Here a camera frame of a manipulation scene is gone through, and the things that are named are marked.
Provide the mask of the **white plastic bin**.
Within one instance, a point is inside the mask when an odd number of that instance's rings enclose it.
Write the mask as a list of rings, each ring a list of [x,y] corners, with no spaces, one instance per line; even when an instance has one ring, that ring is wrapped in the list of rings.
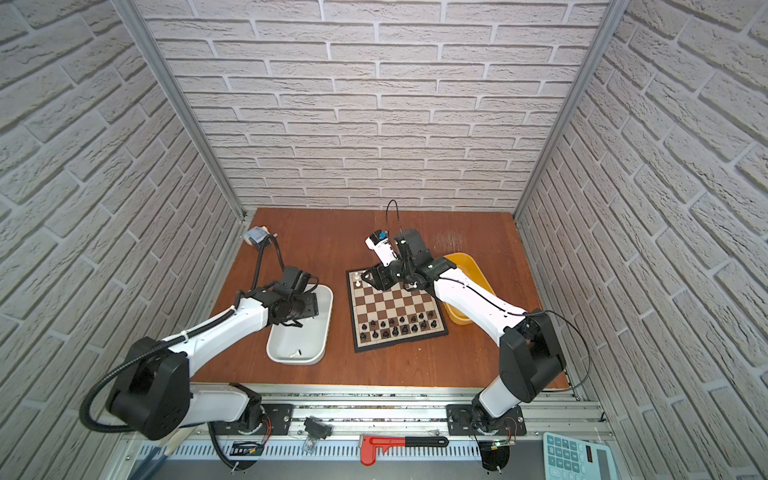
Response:
[[[314,291],[318,314],[300,319],[302,327],[275,325],[267,341],[267,356],[285,365],[314,365],[322,360],[327,344],[334,295],[326,285]]]

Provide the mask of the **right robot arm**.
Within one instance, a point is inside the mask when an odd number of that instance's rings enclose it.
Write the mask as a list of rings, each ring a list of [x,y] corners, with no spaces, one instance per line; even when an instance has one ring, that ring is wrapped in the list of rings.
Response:
[[[379,263],[363,280],[380,291],[396,284],[423,290],[461,311],[499,348],[498,376],[472,401],[473,420],[484,430],[521,403],[534,400],[566,368],[550,316],[514,306],[471,280],[448,258],[434,257],[420,233],[408,229],[391,239],[377,230],[366,246]]]

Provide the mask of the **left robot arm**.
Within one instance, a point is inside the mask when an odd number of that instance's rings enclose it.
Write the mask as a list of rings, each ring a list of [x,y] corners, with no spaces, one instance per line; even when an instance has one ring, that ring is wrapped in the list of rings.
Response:
[[[260,394],[238,383],[204,387],[191,379],[235,343],[268,328],[276,335],[295,334],[297,344],[287,353],[317,362],[324,352],[333,293],[310,279],[288,267],[278,281],[237,292],[232,306],[195,327],[163,340],[135,342],[127,360],[105,378],[111,388],[105,407],[119,419],[118,429],[150,440],[215,422],[234,423],[241,432],[259,429],[265,422]]]

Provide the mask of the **folding chess board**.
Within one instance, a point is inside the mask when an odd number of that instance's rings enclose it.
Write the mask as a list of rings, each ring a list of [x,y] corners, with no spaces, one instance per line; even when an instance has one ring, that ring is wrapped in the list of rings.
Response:
[[[380,291],[363,280],[364,269],[346,272],[356,353],[446,336],[440,303],[422,290],[400,284]]]

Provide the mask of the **grey pencil sharpener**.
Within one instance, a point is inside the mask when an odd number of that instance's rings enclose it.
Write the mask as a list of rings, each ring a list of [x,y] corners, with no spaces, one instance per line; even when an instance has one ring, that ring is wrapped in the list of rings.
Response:
[[[273,233],[271,233],[266,227],[253,227],[247,230],[243,234],[243,240],[246,244],[259,250],[271,244],[275,239]]]

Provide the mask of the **red black clamp tool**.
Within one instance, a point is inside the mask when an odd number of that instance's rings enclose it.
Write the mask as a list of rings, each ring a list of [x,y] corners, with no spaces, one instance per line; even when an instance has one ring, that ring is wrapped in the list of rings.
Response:
[[[444,436],[430,437],[386,437],[363,436],[360,441],[360,463],[370,467],[376,462],[379,453],[385,453],[392,448],[445,448],[449,439]]]

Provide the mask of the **teal calculator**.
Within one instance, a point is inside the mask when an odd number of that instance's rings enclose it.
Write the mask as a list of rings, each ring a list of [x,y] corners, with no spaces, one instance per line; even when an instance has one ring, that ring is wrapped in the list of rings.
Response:
[[[606,445],[545,432],[543,434],[547,480],[618,480],[619,472]]]

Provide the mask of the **small black bracket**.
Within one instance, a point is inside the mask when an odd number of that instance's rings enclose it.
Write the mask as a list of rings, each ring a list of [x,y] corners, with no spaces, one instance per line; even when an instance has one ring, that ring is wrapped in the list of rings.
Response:
[[[306,433],[306,439],[303,450],[307,453],[312,453],[315,451],[320,440],[325,440],[332,434],[333,427],[317,418],[307,417],[304,421],[304,432]]]

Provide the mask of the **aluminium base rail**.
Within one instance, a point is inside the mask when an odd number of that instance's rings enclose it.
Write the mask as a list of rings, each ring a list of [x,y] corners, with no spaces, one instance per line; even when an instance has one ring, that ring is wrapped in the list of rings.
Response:
[[[180,441],[149,441],[123,437],[129,465],[153,453],[170,460],[213,460],[221,449],[233,461],[340,460],[358,461],[363,436],[449,439],[445,448],[392,448],[379,461],[478,460],[485,452],[504,448],[518,452],[528,442],[543,444],[551,432],[586,442],[615,444],[602,408],[567,392],[543,393],[495,421],[484,432],[469,413],[475,389],[462,387],[385,387],[344,385],[254,384],[270,422],[251,434],[232,425],[209,430],[200,425],[183,432]],[[314,417],[333,427],[314,452],[303,450],[304,421]]]

